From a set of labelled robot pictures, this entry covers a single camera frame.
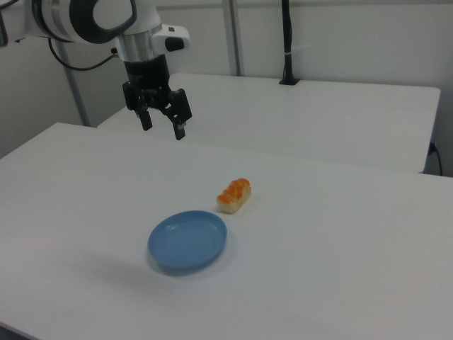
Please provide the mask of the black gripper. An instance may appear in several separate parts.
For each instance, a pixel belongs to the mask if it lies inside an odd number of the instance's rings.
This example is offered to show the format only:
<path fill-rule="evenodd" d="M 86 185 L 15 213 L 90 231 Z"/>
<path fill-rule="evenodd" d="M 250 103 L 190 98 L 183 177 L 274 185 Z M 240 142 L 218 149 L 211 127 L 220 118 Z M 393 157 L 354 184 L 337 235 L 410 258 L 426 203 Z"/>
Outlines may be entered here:
<path fill-rule="evenodd" d="M 148 107 L 161 108 L 172 122 L 175 138 L 185 137 L 186 122 L 193 114 L 184 89 L 171 91 L 165 55 L 145 62 L 124 62 L 129 81 L 122 85 L 127 109 L 134 111 L 142 129 L 152 128 Z"/>

